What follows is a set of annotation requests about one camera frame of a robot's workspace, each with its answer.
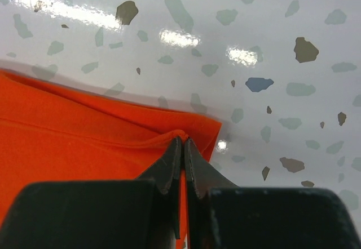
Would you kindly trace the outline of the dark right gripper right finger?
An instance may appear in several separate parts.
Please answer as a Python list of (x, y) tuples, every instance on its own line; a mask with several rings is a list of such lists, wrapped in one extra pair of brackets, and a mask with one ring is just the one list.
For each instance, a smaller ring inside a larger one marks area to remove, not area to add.
[(359, 248), (343, 201), (319, 188), (239, 187), (184, 144), (189, 248)]

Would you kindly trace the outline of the orange t-shirt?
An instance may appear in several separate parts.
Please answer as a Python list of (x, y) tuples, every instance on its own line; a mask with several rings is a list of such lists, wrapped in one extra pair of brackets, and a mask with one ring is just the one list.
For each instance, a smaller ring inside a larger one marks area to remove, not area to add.
[(133, 179), (172, 139), (192, 139), (210, 160), (221, 124), (1, 70), (1, 219), (41, 181)]

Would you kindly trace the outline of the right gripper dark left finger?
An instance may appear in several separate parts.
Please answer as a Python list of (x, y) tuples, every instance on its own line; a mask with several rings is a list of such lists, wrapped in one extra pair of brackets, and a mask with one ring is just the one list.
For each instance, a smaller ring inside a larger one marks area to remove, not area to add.
[(2, 248), (174, 248), (182, 141), (136, 179), (33, 183), (1, 225)]

